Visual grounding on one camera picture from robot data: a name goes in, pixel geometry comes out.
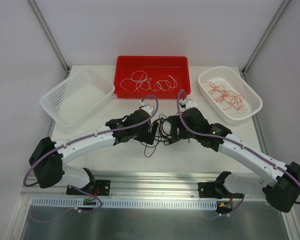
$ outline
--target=white plastic bin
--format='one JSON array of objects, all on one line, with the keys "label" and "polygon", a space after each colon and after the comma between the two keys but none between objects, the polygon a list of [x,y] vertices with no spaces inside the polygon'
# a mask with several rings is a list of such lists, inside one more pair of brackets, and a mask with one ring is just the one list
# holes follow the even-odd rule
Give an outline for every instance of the white plastic bin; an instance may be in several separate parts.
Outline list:
[{"label": "white plastic bin", "polygon": [[115,86],[90,69],[84,69],[58,84],[39,103],[61,126],[75,128],[104,106]]},{"label": "white plastic bin", "polygon": [[[236,123],[259,112],[263,106],[259,95],[231,68],[217,66],[207,70],[198,78],[199,90],[208,103],[228,123]],[[242,98],[242,107],[236,109],[226,101],[217,101],[211,94],[211,84],[232,91]]]}]

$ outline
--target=red wire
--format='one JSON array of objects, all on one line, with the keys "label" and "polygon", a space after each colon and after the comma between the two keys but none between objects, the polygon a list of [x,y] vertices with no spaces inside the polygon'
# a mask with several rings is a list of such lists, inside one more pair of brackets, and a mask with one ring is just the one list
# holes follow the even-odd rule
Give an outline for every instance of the red wire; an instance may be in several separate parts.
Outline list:
[{"label": "red wire", "polygon": [[239,95],[233,91],[226,90],[226,87],[223,84],[216,86],[213,82],[208,81],[203,87],[205,88],[207,86],[211,88],[211,90],[209,90],[208,92],[217,103],[222,104],[223,102],[226,102],[227,104],[229,104],[229,107],[223,110],[234,108],[239,111],[244,108],[243,95]]}]

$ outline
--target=gray floor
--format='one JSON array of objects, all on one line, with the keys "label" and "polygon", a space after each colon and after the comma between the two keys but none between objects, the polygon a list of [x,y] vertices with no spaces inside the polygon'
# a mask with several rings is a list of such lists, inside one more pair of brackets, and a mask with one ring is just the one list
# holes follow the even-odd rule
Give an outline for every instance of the gray floor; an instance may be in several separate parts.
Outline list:
[{"label": "gray floor", "polygon": [[[66,208],[32,207],[49,220]],[[231,217],[213,211],[104,208],[70,211],[51,223],[27,220],[22,240],[288,240],[281,214],[270,206],[245,202]]]}]

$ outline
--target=perforated metal strip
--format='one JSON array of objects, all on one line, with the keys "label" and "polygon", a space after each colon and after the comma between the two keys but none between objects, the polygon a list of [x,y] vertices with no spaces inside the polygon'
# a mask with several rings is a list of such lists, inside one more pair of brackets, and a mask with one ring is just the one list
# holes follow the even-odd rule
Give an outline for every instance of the perforated metal strip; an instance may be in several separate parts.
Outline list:
[{"label": "perforated metal strip", "polygon": [[[160,199],[122,199],[104,198],[102,199],[103,208],[119,209],[188,209],[188,210],[216,210],[217,202],[210,200],[160,200]],[[33,197],[33,206],[46,207],[81,207],[91,208],[84,205],[84,198],[77,197]]]}]

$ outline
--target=red plastic tray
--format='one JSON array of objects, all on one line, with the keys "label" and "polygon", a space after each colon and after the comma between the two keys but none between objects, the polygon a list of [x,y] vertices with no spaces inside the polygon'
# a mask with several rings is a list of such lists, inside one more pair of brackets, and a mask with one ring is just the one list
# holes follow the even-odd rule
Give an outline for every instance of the red plastic tray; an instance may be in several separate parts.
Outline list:
[{"label": "red plastic tray", "polygon": [[119,56],[114,93],[121,99],[176,99],[181,89],[191,92],[188,59],[185,56]]}]

